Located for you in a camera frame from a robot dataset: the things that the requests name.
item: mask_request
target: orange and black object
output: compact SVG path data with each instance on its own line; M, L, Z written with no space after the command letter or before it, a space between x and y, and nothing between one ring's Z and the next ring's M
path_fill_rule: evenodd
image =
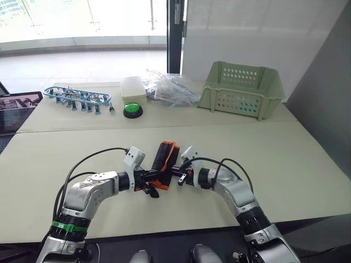
M180 147L174 141L163 141L158 148L152 170L158 171L158 179L149 182L155 188L168 190L173 172L171 168L175 165Z

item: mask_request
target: green band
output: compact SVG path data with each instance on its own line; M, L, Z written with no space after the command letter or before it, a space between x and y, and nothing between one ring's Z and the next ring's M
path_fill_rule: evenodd
M62 228L64 230L66 230L66 232L84 232L86 233L88 228L87 227L83 227L83 226L75 226L73 224L63 224L63 223L60 223L60 222L56 222L56 221L53 221L53 226L54 227L58 227L58 228Z

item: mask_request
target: white wall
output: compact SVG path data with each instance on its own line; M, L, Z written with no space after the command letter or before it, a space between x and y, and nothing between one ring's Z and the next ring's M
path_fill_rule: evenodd
M189 0L182 73L206 79L212 62L279 70L286 99L347 0Z

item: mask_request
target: plastic bag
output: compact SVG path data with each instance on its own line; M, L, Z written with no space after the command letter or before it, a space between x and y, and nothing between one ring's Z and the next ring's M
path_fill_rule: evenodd
M201 94L196 92L194 83L185 75L163 75L155 70L147 70L149 80L144 80L146 95L159 103L173 106L197 106Z

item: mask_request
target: green button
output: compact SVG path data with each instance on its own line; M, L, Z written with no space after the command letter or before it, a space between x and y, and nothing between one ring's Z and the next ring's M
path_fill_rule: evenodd
M129 103L124 108L128 113L135 113L139 110L140 106L139 104L136 104L136 103Z

